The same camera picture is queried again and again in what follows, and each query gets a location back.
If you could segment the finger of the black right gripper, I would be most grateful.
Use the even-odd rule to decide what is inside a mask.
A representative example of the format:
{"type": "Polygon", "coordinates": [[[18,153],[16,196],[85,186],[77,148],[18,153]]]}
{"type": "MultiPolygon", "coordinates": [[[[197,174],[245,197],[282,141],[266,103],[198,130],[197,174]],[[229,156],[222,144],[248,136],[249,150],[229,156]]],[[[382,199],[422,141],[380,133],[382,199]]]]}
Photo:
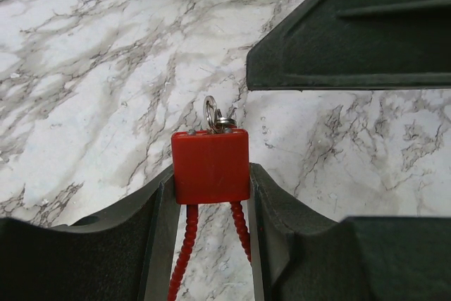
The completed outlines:
{"type": "Polygon", "coordinates": [[[450,0],[305,0],[248,53],[250,90],[450,86],[450,0]]]}

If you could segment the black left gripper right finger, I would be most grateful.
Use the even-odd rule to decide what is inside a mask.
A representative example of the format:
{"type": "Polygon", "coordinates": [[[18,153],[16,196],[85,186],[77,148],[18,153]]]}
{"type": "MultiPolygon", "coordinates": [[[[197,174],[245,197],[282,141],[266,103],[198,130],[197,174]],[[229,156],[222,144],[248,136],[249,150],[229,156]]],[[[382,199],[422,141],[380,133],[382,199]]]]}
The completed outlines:
{"type": "Polygon", "coordinates": [[[333,221],[250,166],[248,219],[256,300],[449,300],[450,220],[333,221]]]}

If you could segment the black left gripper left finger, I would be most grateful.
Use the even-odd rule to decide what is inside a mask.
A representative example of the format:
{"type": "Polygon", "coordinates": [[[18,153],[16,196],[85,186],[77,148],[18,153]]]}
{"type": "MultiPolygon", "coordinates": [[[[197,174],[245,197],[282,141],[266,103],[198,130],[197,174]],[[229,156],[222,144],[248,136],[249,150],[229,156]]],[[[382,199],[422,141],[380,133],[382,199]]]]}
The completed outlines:
{"type": "Polygon", "coordinates": [[[72,225],[1,220],[2,300],[165,300],[180,207],[173,169],[72,225]]]}

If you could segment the red padlock with cable shackle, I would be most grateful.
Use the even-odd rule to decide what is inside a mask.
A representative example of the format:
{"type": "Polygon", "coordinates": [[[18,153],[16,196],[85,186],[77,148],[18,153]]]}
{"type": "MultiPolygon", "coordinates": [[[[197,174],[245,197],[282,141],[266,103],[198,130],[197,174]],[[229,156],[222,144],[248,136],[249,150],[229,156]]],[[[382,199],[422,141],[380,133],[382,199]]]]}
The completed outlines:
{"type": "Polygon", "coordinates": [[[168,300],[175,300],[190,260],[199,219],[199,205],[229,203],[235,228],[248,260],[250,234],[242,202],[250,198],[249,135],[206,130],[179,132],[171,137],[175,200],[186,206],[185,235],[171,275],[168,300]]]}

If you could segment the silver keys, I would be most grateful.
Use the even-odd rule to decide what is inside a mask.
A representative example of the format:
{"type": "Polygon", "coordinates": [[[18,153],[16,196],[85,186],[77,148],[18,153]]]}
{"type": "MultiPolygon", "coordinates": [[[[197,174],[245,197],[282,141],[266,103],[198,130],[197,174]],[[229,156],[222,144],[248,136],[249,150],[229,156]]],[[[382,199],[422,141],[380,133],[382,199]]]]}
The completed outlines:
{"type": "Polygon", "coordinates": [[[212,96],[205,97],[203,114],[206,129],[213,134],[224,133],[227,129],[231,130],[237,127],[237,123],[233,118],[222,115],[221,110],[217,107],[216,100],[212,96]]]}

